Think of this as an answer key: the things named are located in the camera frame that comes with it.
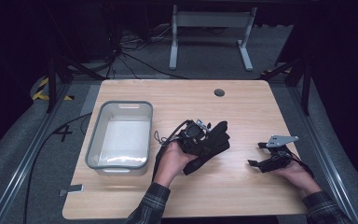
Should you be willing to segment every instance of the translucent plastic bin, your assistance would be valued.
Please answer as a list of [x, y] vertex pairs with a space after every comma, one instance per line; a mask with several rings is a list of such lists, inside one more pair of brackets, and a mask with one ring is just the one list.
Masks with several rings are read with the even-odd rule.
[[153, 106], [108, 101], [101, 106], [86, 154], [100, 175], [143, 175], [147, 171]]

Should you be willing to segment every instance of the dark background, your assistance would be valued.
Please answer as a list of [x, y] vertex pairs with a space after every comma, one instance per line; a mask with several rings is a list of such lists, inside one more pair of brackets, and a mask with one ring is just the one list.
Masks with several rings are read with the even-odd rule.
[[[171, 6], [114, 4], [108, 5], [109, 16], [116, 22], [107, 24], [99, 4], [69, 7], [49, 1], [33, 2], [30, 9], [38, 20], [30, 20], [34, 15], [27, 6], [24, 1], [0, 1], [0, 139], [33, 103], [30, 90], [46, 74], [52, 53], [80, 63], [104, 59], [112, 50], [109, 34], [129, 28], [147, 39], [148, 30], [170, 23], [172, 14]], [[358, 1], [307, 10], [297, 5], [257, 10], [255, 25], [277, 24], [295, 25], [279, 62], [298, 57], [310, 62], [337, 137], [358, 171]]]

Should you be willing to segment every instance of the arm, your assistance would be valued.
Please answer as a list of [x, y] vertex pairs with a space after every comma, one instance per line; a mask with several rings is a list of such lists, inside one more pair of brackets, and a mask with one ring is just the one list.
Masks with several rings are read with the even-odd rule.
[[185, 166], [196, 158], [194, 155], [184, 153], [176, 142], [167, 145], [153, 183], [138, 207], [127, 218], [126, 223], [159, 223], [170, 196], [170, 184], [182, 173]]
[[310, 223], [352, 223], [339, 206], [322, 191], [315, 180], [297, 162], [291, 161], [285, 168], [271, 171], [286, 177], [304, 194], [303, 203], [309, 209]]

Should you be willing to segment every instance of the sleeve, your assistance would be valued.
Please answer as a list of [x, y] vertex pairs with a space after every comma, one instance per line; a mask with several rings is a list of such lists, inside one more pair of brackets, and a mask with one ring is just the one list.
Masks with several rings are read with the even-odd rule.
[[138, 207], [127, 217], [125, 223], [159, 223], [171, 191], [152, 183]]
[[303, 199], [303, 203], [309, 210], [309, 223], [317, 224], [346, 224], [353, 223], [339, 208], [330, 196], [324, 192], [313, 193]]

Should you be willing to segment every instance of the metal stand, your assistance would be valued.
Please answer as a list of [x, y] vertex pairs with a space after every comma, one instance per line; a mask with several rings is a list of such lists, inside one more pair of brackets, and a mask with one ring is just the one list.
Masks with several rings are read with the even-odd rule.
[[245, 28], [245, 34], [242, 40], [238, 40], [243, 63], [246, 71], [252, 71], [252, 63], [249, 58], [246, 44], [252, 30], [255, 19], [256, 7], [251, 12], [194, 12], [178, 11], [177, 5], [173, 6], [172, 13], [172, 47], [170, 58], [170, 69], [176, 69], [178, 54], [177, 29], [179, 26], [186, 27], [234, 27]]

